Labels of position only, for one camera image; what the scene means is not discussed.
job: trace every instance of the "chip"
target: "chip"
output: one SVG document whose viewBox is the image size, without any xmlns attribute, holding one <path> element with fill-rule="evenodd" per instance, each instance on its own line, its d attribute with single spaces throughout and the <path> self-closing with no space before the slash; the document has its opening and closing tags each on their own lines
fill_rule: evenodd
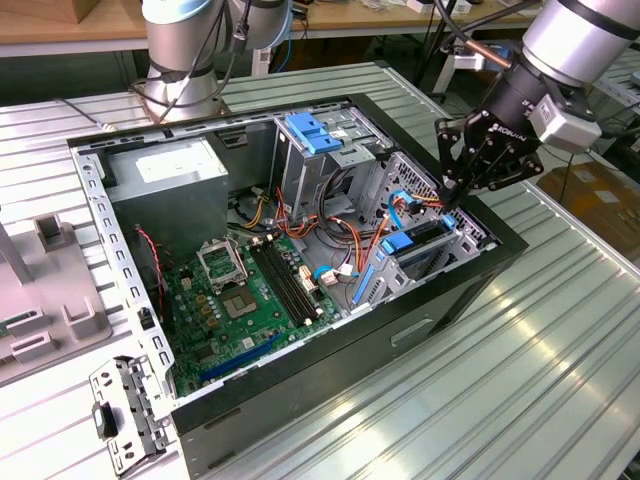
<svg viewBox="0 0 640 480">
<path fill-rule="evenodd" d="M 240 318 L 258 309 L 256 299 L 246 285 L 227 290 L 220 295 L 220 300 L 232 319 Z"/>
<path fill-rule="evenodd" d="M 206 345 L 203 345 L 202 347 L 198 347 L 193 351 L 194 355 L 196 356 L 196 359 L 200 362 L 202 360 L 204 360 L 207 357 L 210 357 L 211 355 L 213 355 L 213 348 L 211 348 L 211 344 L 207 343 Z"/>
</svg>

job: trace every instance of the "label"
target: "label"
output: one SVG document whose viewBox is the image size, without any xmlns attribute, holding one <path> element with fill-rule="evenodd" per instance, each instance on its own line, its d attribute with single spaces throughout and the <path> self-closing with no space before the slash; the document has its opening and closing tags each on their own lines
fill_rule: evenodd
<svg viewBox="0 0 640 480">
<path fill-rule="evenodd" d="M 600 197 L 600 200 L 602 200 L 605 203 L 616 203 L 619 202 L 620 200 L 618 199 L 618 197 L 616 197 L 612 192 L 610 192 L 609 190 L 598 190 L 597 192 L 595 192 L 596 195 L 598 195 L 598 197 Z"/>
<path fill-rule="evenodd" d="M 540 105 L 540 113 L 542 113 L 545 122 L 549 123 L 551 121 L 553 115 L 551 115 L 551 110 L 549 110 L 549 107 L 546 104 L 543 103 Z"/>
<path fill-rule="evenodd" d="M 575 170 L 573 173 L 584 183 L 595 182 L 597 180 L 591 172 L 587 172 L 586 170 Z"/>
<path fill-rule="evenodd" d="M 349 136 L 347 132 L 345 132 L 341 128 L 338 130 L 334 130 L 333 132 L 329 132 L 329 135 L 331 135 L 333 138 L 346 138 Z"/>
<path fill-rule="evenodd" d="M 203 176 L 215 176 L 215 162 L 198 143 L 179 149 L 140 157 L 136 167 L 145 183 L 179 177 L 199 171 Z"/>
<path fill-rule="evenodd" d="M 243 338 L 242 339 L 242 345 L 247 350 L 249 350 L 250 348 L 253 348 L 253 347 L 256 346 L 256 344 L 253 343 L 253 340 L 251 339 L 251 337 Z"/>
</svg>

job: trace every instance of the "blue plastic clip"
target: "blue plastic clip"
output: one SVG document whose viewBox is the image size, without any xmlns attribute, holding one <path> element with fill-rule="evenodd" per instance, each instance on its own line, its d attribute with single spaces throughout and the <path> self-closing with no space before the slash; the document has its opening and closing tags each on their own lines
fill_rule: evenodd
<svg viewBox="0 0 640 480">
<path fill-rule="evenodd" d="M 342 142 L 329 135 L 324 125 L 310 113 L 288 115 L 286 121 L 287 126 L 312 155 L 342 148 Z"/>
</svg>

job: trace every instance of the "slotted metal table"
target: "slotted metal table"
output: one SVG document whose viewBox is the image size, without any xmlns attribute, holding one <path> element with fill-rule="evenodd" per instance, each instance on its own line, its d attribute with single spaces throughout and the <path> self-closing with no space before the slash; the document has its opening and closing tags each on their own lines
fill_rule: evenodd
<svg viewBox="0 0 640 480">
<path fill-rule="evenodd" d="M 624 106 L 640 102 L 640 86 L 631 82 L 631 74 L 640 72 L 640 52 L 627 50 L 593 85 Z M 633 111 L 640 114 L 640 105 Z"/>
<path fill-rule="evenodd" d="M 439 108 L 367 63 L 232 80 L 234 111 L 367 93 L 436 153 Z M 102 122 L 148 123 L 127 93 L 78 99 Z M 87 377 L 136 354 L 64 140 L 95 133 L 54 102 L 0 108 L 0 221 L 74 225 L 113 336 L 0 389 L 0 477 L 111 479 Z M 640 272 L 523 183 L 482 199 L 530 245 L 455 325 L 210 473 L 211 479 L 616 478 L 640 449 Z M 7 301 L 0 295 L 0 301 Z M 177 451 L 137 479 L 184 479 Z"/>
</svg>

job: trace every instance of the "connector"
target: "connector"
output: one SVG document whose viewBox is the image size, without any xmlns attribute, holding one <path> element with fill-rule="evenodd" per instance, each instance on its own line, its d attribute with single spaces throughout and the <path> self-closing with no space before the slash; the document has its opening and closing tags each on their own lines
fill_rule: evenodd
<svg viewBox="0 0 640 480">
<path fill-rule="evenodd" d="M 320 281 L 325 287 L 330 287 L 331 285 L 335 285 L 338 283 L 338 278 L 333 271 L 324 272 L 320 275 Z"/>
<path fill-rule="evenodd" d="M 103 132 L 112 133 L 112 132 L 118 131 L 118 129 L 114 125 L 111 125 L 110 123 L 96 123 L 96 125 Z"/>
</svg>

